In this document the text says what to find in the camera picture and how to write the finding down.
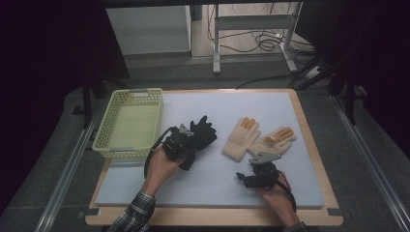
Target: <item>gray floor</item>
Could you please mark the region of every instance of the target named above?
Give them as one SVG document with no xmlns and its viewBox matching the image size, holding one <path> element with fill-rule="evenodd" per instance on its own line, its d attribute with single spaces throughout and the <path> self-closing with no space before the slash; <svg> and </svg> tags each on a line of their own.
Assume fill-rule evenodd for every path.
<svg viewBox="0 0 410 232">
<path fill-rule="evenodd" d="M 291 76 L 282 58 L 277 56 L 222 59 L 221 74 L 212 74 L 209 59 L 191 60 L 184 57 L 137 66 L 138 59 L 127 57 L 131 80 L 123 80 L 132 88 L 160 87 L 164 90 L 178 89 L 234 89 L 255 78 L 271 77 L 252 82 L 243 88 L 287 88 Z M 355 146 L 338 115 L 335 104 L 326 92 L 329 80 L 299 91 L 298 96 L 315 139 L 319 154 L 325 165 L 337 202 L 344 216 L 338 227 L 312 228 L 312 231 L 400 231 L 398 223 L 375 184 L 366 163 Z M 105 82 L 113 91 L 118 87 Z M 93 98 L 93 106 L 107 103 Z M 36 166 L 27 177 L 9 208 L 0 219 L 0 231 L 33 231 L 44 211 L 62 170 L 65 167 L 78 138 L 81 136 L 83 118 L 73 115 L 77 105 L 82 105 L 81 91 L 66 98 L 65 111 Z M 410 161 L 397 148 L 391 138 L 373 121 L 360 101 L 355 103 L 357 129 L 373 152 L 390 185 L 400 197 L 405 208 L 410 206 Z M 99 226 L 87 225 L 86 213 L 97 180 L 103 167 L 103 158 L 92 151 L 92 141 L 82 153 L 73 180 L 50 231 L 102 231 Z M 274 228 L 161 228 L 152 231 L 274 231 Z"/>
</svg>

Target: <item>wooden frame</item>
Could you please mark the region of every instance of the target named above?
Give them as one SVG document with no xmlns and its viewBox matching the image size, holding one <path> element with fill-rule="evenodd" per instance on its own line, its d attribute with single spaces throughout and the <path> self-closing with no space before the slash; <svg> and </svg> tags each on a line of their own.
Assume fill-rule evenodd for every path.
<svg viewBox="0 0 410 232">
<path fill-rule="evenodd" d="M 304 111 L 295 91 L 290 89 L 255 89 L 255 90 L 181 90 L 164 91 L 172 93 L 287 93 L 292 101 L 295 114 L 298 118 L 307 150 L 315 170 L 325 205 L 319 210 L 298 210 L 297 215 L 306 225 L 338 226 L 343 223 L 342 215 L 334 215 L 329 210 L 339 210 L 335 194 L 329 182 L 322 159 L 317 151 L 311 135 Z M 102 174 L 97 183 L 90 209 L 99 209 L 99 213 L 87 216 L 86 222 L 90 225 L 110 225 L 119 217 L 126 207 L 99 207 L 95 204 L 96 197 L 108 170 L 110 159 L 107 159 Z M 278 217 L 265 208 L 227 209 L 227 208 L 179 208 L 157 207 L 149 224 L 161 226 L 279 226 Z"/>
</svg>

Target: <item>shirt sleeve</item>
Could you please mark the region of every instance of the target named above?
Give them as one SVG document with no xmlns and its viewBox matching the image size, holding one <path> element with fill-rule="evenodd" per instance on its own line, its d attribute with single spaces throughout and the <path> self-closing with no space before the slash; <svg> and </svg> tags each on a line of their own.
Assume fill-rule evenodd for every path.
<svg viewBox="0 0 410 232">
<path fill-rule="evenodd" d="M 131 205 L 109 227 L 109 232 L 148 231 L 147 222 L 154 213 L 156 200 L 140 191 Z"/>
<path fill-rule="evenodd" d="M 303 222 L 282 230 L 282 232 L 308 232 L 308 228 Z"/>
</svg>

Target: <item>basket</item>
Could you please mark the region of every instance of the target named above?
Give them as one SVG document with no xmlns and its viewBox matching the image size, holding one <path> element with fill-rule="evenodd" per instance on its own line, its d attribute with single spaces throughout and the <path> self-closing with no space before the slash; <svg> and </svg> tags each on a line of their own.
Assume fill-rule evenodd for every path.
<svg viewBox="0 0 410 232">
<path fill-rule="evenodd" d="M 110 159 L 146 159 L 160 137 L 162 109 L 162 89 L 114 91 L 93 150 Z"/>
</svg>

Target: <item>metal frame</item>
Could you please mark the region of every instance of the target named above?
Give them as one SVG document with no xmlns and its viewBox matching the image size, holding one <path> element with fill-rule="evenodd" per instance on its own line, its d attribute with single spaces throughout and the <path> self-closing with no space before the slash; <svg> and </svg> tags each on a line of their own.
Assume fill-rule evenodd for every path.
<svg viewBox="0 0 410 232">
<path fill-rule="evenodd" d="M 252 29 L 287 29 L 284 43 L 279 47 L 289 70 L 295 73 L 298 69 L 290 55 L 289 44 L 302 6 L 301 2 L 296 4 L 292 14 L 228 16 L 220 16 L 219 5 L 215 5 L 214 74 L 220 74 L 220 31 Z"/>
<path fill-rule="evenodd" d="M 54 223 L 55 218 L 60 210 L 60 207 L 63 203 L 64 197 L 66 196 L 67 190 L 69 189 L 70 182 L 73 179 L 74 173 L 78 167 L 78 164 L 82 158 L 87 142 L 93 133 L 93 128 L 97 124 L 99 117 L 103 115 L 103 104 L 98 101 L 96 106 L 96 113 L 91 119 L 90 126 L 87 129 L 83 129 L 81 136 L 78 138 L 73 152 L 70 155 L 69 160 L 60 176 L 60 179 L 57 182 L 57 185 L 54 188 L 54 191 L 51 193 L 50 198 L 43 210 L 42 216 L 39 219 L 39 222 L 34 231 L 50 231 Z"/>
<path fill-rule="evenodd" d="M 357 127 L 354 126 L 350 122 L 349 118 L 343 113 L 344 105 L 341 99 L 336 96 L 331 96 L 331 100 L 335 104 L 335 108 L 337 109 L 341 121 L 343 122 L 357 149 L 362 155 L 368 172 L 370 173 L 376 186 L 379 188 L 380 193 L 382 194 L 387 205 L 392 211 L 392 214 L 395 217 L 395 220 L 401 231 L 410 231 L 410 217 L 403 202 L 400 200 L 400 197 L 395 192 L 393 187 L 389 184 L 389 180 L 387 180 L 377 160 L 375 159 L 371 150 L 368 148 Z"/>
</svg>

